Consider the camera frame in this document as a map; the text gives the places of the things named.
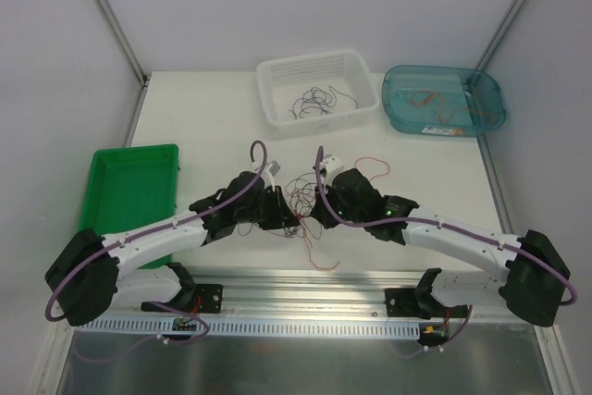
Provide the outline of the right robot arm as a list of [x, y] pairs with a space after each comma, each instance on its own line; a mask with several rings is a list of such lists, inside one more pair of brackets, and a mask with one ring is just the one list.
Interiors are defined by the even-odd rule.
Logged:
[[362, 229], [377, 240], [420, 247], [472, 266], [469, 272], [428, 268], [412, 288], [389, 290], [394, 316], [461, 317], [472, 306], [504, 306], [521, 320], [550, 327], [577, 300], [571, 272], [550, 239], [482, 230], [437, 215], [397, 195], [383, 195], [355, 168], [318, 167], [312, 217], [325, 229]]

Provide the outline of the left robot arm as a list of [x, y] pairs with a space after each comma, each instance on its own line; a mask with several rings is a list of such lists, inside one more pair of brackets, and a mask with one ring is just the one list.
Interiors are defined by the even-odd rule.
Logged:
[[52, 291], [45, 316], [79, 327], [116, 307], [144, 312], [195, 310], [197, 285], [182, 264], [168, 262], [156, 269], [147, 264], [222, 240], [241, 224], [282, 230], [297, 228], [300, 219], [290, 211], [279, 186], [243, 171], [226, 188], [148, 226], [105, 235], [83, 229], [45, 273]]

